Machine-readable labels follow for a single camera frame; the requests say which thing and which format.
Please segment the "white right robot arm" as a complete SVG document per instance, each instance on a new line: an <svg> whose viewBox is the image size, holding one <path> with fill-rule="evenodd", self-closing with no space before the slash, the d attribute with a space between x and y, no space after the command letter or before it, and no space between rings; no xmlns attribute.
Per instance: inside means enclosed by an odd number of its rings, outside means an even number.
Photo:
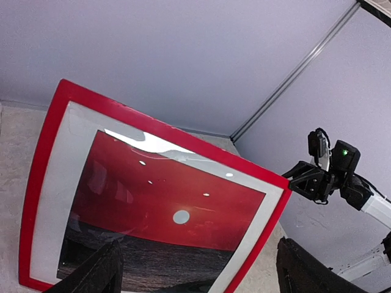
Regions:
<svg viewBox="0 0 391 293"><path fill-rule="evenodd" d="M364 177L355 173L360 151L338 140L333 149L326 139L316 139L309 147L313 162L298 162L283 174L289 189L318 204L327 204L328 197L338 190L354 209L370 215L390 228L390 200Z"/></svg>

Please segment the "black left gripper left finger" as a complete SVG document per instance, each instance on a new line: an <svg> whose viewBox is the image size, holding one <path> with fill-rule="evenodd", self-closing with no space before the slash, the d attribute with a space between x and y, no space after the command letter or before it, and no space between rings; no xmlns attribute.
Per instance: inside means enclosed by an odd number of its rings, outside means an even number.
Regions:
<svg viewBox="0 0 391 293"><path fill-rule="evenodd" d="M121 292L123 255L118 241L103 245L46 293Z"/></svg>

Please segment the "right aluminium corner post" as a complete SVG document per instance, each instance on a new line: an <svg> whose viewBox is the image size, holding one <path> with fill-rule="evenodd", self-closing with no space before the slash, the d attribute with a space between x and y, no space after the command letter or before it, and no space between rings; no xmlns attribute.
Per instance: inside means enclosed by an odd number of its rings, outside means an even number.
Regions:
<svg viewBox="0 0 391 293"><path fill-rule="evenodd" d="M360 8L359 2L355 1L341 15L335 24L327 31L326 35L305 55L305 57L291 70L282 82L271 92L271 94L258 106L257 110L229 137L235 144L245 135L251 127L275 104L275 102L293 85L309 65L325 50L326 46L338 35L347 25L348 21Z"/></svg>

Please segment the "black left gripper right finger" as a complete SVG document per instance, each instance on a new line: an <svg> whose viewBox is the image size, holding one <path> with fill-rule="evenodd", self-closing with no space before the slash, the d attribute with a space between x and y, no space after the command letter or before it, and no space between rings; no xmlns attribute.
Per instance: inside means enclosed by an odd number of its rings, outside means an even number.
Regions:
<svg viewBox="0 0 391 293"><path fill-rule="evenodd" d="M290 238L281 238L277 245L276 267L280 292L365 293L333 273Z"/></svg>

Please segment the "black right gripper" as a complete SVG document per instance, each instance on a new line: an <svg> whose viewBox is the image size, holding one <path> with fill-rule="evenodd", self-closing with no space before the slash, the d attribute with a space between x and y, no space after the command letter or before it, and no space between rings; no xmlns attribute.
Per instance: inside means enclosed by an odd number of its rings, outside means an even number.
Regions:
<svg viewBox="0 0 391 293"><path fill-rule="evenodd" d="M317 204L328 204L328 197L338 189L338 176L305 161L299 161L282 175L289 180L289 189Z"/></svg>

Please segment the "red and black photo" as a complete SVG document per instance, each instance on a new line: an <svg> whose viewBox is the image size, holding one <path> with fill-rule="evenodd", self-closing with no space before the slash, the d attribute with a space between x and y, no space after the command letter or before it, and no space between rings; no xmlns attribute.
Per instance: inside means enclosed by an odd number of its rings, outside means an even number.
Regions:
<svg viewBox="0 0 391 293"><path fill-rule="evenodd" d="M97 131L71 206L57 277L104 244L123 255L128 292L208 292L265 193Z"/></svg>

